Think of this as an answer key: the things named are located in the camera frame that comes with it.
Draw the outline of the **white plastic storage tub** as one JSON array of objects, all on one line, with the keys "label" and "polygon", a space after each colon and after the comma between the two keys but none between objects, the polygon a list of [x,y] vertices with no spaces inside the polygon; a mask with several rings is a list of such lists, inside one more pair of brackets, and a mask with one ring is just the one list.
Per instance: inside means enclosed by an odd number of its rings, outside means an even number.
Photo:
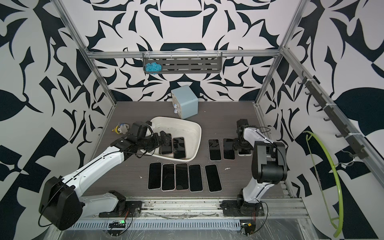
[{"label": "white plastic storage tub", "polygon": [[152,123],[151,128],[154,133],[159,134],[160,131],[164,131],[167,134],[171,134],[172,137],[183,137],[185,140],[186,157],[184,159],[175,159],[171,155],[161,155],[159,148],[146,153],[147,156],[180,163],[188,163],[197,156],[202,138],[202,128],[199,124],[168,117],[155,117],[150,122]]}]

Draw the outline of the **pink case smartphone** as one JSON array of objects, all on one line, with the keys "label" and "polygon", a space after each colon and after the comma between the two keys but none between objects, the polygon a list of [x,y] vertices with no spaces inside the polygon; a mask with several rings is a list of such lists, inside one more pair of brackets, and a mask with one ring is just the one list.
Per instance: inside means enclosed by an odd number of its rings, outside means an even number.
[{"label": "pink case smartphone", "polygon": [[238,155],[240,157],[246,157],[246,156],[251,156],[252,155],[252,150],[249,149],[239,149],[238,150]]}]

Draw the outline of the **slim black smartphone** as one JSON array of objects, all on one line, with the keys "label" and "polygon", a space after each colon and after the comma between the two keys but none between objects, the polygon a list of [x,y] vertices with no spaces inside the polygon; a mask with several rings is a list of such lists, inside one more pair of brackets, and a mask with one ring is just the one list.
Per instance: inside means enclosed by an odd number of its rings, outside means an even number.
[{"label": "slim black smartphone", "polygon": [[206,172],[209,191],[211,193],[222,191],[223,188],[222,188],[217,165],[205,166],[205,172]]}]

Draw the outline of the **beige case smartphone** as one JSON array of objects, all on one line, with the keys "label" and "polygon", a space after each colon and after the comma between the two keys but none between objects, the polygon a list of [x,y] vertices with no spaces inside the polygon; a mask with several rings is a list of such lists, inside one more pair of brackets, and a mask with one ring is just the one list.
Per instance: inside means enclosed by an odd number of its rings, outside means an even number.
[{"label": "beige case smartphone", "polygon": [[167,134],[167,136],[168,136],[168,141],[166,141],[164,145],[160,146],[160,154],[163,156],[173,154],[172,135]]}]

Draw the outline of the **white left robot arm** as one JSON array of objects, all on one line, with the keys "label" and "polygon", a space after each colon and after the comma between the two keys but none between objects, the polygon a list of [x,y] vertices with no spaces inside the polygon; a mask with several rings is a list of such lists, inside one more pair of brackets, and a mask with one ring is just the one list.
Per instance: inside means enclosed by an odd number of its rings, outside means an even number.
[{"label": "white left robot arm", "polygon": [[41,218],[46,218],[59,230],[67,230],[79,219],[97,214],[123,216],[126,198],[116,191],[84,197],[83,194],[108,171],[123,163],[138,151],[152,153],[171,140],[164,131],[155,133],[152,123],[135,122],[129,131],[113,141],[99,156],[64,177],[49,179],[43,189],[39,206]]}]

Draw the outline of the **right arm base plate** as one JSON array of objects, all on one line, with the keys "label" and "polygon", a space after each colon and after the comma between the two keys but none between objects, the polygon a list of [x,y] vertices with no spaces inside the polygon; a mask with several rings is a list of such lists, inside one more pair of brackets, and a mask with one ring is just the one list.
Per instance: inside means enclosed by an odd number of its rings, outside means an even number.
[{"label": "right arm base plate", "polygon": [[225,217],[264,217],[265,211],[261,203],[238,203],[233,200],[224,200],[220,204]]}]

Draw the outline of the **grey edge smartphone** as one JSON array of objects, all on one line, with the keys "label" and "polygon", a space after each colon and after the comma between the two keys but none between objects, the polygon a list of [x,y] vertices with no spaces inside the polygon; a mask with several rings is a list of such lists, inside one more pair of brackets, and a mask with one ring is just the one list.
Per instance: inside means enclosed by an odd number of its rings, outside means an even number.
[{"label": "grey edge smartphone", "polygon": [[148,189],[157,190],[161,188],[162,163],[151,163],[149,165]]}]

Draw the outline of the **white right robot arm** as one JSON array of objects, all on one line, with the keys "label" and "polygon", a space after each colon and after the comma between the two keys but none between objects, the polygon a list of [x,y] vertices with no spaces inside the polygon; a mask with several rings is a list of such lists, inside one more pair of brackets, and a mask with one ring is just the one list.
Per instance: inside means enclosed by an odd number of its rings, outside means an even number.
[{"label": "white right robot arm", "polygon": [[288,176],[285,145],[274,142],[265,133],[265,127],[252,126],[247,119],[237,121],[237,135],[233,149],[238,155],[252,154],[252,178],[237,196],[237,207],[255,207],[263,195],[273,186],[285,181]]}]

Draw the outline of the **dark smartphone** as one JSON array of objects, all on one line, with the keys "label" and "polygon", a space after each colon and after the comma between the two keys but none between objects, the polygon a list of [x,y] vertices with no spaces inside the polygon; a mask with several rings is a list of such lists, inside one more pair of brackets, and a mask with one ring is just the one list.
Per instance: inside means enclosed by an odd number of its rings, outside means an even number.
[{"label": "dark smartphone", "polygon": [[209,139],[209,156],[211,161],[221,161],[222,155],[221,155],[221,148],[220,148],[220,141],[218,139]]},{"label": "dark smartphone", "polygon": [[189,165],[189,184],[191,192],[203,191],[203,178],[200,165]]}]

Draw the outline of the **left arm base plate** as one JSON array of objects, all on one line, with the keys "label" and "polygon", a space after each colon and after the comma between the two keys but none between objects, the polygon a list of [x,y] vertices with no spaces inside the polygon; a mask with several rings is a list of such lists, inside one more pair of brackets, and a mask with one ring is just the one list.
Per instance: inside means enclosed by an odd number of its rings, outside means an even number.
[{"label": "left arm base plate", "polygon": [[119,201],[117,206],[111,212],[103,212],[99,214],[99,218],[122,218],[126,214],[141,213],[142,201]]}]

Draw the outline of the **white case smartphone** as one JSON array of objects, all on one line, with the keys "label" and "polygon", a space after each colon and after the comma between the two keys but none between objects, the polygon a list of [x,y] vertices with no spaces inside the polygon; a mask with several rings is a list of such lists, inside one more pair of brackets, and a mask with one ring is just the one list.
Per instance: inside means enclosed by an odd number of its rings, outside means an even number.
[{"label": "white case smartphone", "polygon": [[173,191],[175,188],[175,164],[164,164],[162,166],[162,191]]}]

